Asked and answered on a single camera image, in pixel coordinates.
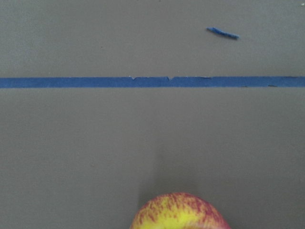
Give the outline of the small blue tape scrap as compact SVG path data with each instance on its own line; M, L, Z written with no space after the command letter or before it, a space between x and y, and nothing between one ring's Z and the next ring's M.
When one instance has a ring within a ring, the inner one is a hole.
M226 37L226 38L229 38L229 39L238 40L240 38L240 36L237 35L237 34L225 32L225 31L223 31L223 30L221 30L219 28L216 28L216 27L207 27L206 29L208 31L216 34L216 35L219 35L219 36L222 36L222 37Z

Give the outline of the lone red yellow apple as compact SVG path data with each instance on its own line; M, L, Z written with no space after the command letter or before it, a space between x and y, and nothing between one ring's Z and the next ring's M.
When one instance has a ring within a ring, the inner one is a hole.
M162 194L147 201L135 214L131 229L229 229L222 214L209 202L185 192Z

